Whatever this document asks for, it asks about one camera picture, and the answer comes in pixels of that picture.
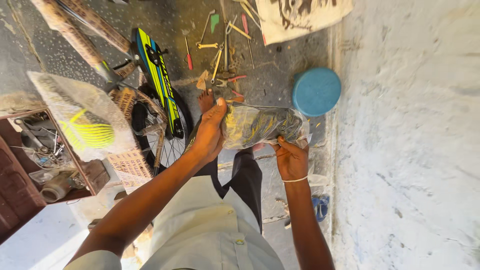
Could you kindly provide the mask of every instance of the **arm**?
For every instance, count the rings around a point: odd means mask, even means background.
[[[190,150],[112,208],[93,228],[70,262],[96,250],[111,251],[121,257],[125,248],[143,232],[180,188],[219,154],[223,143],[220,122],[226,110],[225,100],[218,99],[217,105],[203,114]]]
[[[308,174],[308,146],[301,149],[288,143],[283,137],[278,138],[280,145],[272,145],[283,181],[297,180]],[[313,212],[310,186],[308,180],[285,183],[293,243],[297,252],[300,268],[334,269],[332,255],[325,238],[318,226]]]

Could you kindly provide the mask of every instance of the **screwdriver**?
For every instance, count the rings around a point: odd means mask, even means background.
[[[248,35],[247,15],[245,15],[245,13],[241,14],[241,21],[243,23],[243,30]],[[248,41],[248,50],[250,50],[250,58],[252,59],[252,67],[253,69],[255,69],[255,65],[253,64],[252,49],[250,48],[250,39],[247,38],[247,41]]]
[[[185,44],[187,44],[187,59],[188,59],[188,69],[192,70],[193,69],[193,64],[192,64],[192,56],[188,52],[188,42],[187,42],[187,37],[185,37]]]

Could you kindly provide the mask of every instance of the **children's bicycle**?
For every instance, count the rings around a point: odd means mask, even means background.
[[[130,42],[81,0],[31,0],[52,30],[57,30],[100,75],[107,93],[127,88],[136,93],[128,104],[132,108],[132,129],[153,175],[162,172],[184,152],[193,130],[187,105],[170,85],[167,68],[158,44],[142,29],[132,30]],[[111,67],[88,37],[71,21],[68,13],[103,37],[129,60]],[[124,83],[138,66],[142,70],[141,86]]]

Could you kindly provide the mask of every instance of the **bicycle wheel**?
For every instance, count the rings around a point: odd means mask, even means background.
[[[177,104],[177,109],[179,112],[180,122],[184,132],[183,139],[171,138],[167,139],[168,136],[165,136],[163,149],[160,156],[160,170],[162,172],[164,169],[168,168],[173,164],[184,152],[187,144],[188,138],[193,130],[192,116],[188,110],[187,105],[180,97],[178,92],[175,89],[173,90],[174,101]],[[161,104],[158,99],[152,99],[160,107]],[[142,102],[137,102],[133,106],[132,110],[132,127],[136,131],[140,131],[147,127],[148,125],[159,123],[160,120],[157,118],[156,114],[150,112],[148,106]],[[144,157],[150,167],[153,168],[155,161],[156,147],[158,144],[158,135],[147,135],[147,136],[136,136],[140,147],[143,151]]]

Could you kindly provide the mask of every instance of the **rubber band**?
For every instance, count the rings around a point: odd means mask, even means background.
[[[282,181],[283,181],[283,182],[285,182],[285,183],[290,183],[290,182],[298,182],[298,181],[302,181],[302,180],[305,180],[305,179],[307,179],[307,177],[308,177],[308,175],[307,175],[307,176],[305,176],[305,177],[303,177],[303,178],[297,179],[297,180],[287,180],[287,181],[285,181],[285,180],[282,180]]]

